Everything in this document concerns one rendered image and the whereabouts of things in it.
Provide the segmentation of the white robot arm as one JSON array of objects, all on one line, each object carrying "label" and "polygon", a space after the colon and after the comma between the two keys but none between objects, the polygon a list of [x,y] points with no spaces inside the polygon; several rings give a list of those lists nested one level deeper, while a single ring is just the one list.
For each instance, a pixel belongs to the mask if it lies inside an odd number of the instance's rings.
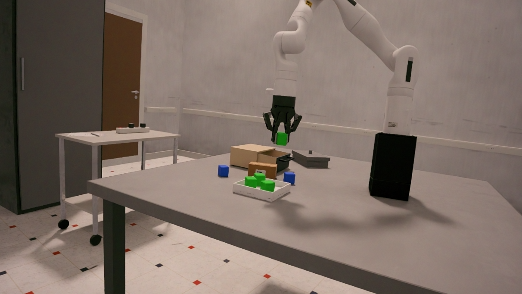
[{"label": "white robot arm", "polygon": [[[305,50],[306,32],[313,12],[323,0],[300,0],[287,24],[287,31],[273,38],[276,76],[273,89],[265,94],[296,97],[298,65],[287,61],[285,54],[299,54]],[[361,40],[394,75],[388,83],[383,133],[410,135],[412,99],[418,81],[420,56],[411,45],[397,48],[388,41],[378,21],[355,0],[333,0],[339,8],[343,24]]]}]

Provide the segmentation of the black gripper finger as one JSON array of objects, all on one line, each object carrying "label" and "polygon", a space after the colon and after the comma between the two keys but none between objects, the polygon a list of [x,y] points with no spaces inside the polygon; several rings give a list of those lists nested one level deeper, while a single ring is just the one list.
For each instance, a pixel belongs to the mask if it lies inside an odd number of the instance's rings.
[{"label": "black gripper finger", "polygon": [[295,114],[292,126],[291,126],[290,118],[291,118],[290,113],[287,112],[286,113],[286,122],[287,123],[284,123],[285,133],[287,134],[287,142],[286,142],[286,144],[288,144],[288,142],[289,142],[289,135],[290,135],[290,133],[296,131],[296,128],[298,127],[298,125],[299,125],[299,123],[300,123],[300,121],[302,119],[302,116],[298,115],[298,114]]},{"label": "black gripper finger", "polygon": [[272,127],[271,122],[270,122],[271,114],[272,114],[271,111],[263,112],[263,118],[264,118],[264,122],[266,124],[267,129],[272,131],[271,141],[273,142],[273,144],[276,144],[277,143],[277,134],[278,134],[277,131],[278,131],[278,127],[280,125],[283,113],[279,112],[277,121],[275,121],[275,120],[273,121],[273,127]]}]

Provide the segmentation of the small blue block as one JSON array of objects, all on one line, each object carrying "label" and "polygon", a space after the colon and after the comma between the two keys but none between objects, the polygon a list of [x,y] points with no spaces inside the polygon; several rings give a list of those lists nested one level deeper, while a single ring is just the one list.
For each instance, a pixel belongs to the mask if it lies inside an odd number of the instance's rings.
[{"label": "small blue block", "polygon": [[229,167],[227,165],[218,165],[217,174],[219,176],[228,176]]},{"label": "small blue block", "polygon": [[285,172],[283,182],[295,183],[295,174],[293,172]]}]

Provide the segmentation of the green block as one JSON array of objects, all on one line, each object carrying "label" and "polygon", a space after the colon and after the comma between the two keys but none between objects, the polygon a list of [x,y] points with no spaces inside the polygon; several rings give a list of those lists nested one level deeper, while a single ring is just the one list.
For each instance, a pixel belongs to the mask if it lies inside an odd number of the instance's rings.
[{"label": "green block", "polygon": [[256,179],[254,176],[245,176],[245,185],[244,186],[250,186],[252,188],[257,187],[258,179]]},{"label": "green block", "polygon": [[286,146],[287,134],[285,132],[277,132],[277,143],[276,145]]},{"label": "green block", "polygon": [[271,180],[261,181],[260,189],[268,192],[275,192],[275,182],[272,182]]},{"label": "green block", "polygon": [[258,179],[257,186],[261,186],[261,181],[265,181],[266,178],[263,173],[254,173],[254,177]]}]

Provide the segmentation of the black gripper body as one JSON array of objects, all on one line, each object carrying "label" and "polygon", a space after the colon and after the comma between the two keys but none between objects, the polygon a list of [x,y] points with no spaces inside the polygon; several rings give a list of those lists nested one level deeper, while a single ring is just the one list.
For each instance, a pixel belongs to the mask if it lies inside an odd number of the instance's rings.
[{"label": "black gripper body", "polygon": [[275,121],[277,121],[279,112],[283,113],[283,116],[281,118],[281,122],[286,122],[286,113],[290,113],[290,120],[295,116],[295,99],[296,97],[291,96],[280,96],[280,95],[273,95],[273,101],[272,101],[272,108],[271,108],[271,115],[274,118]]}]

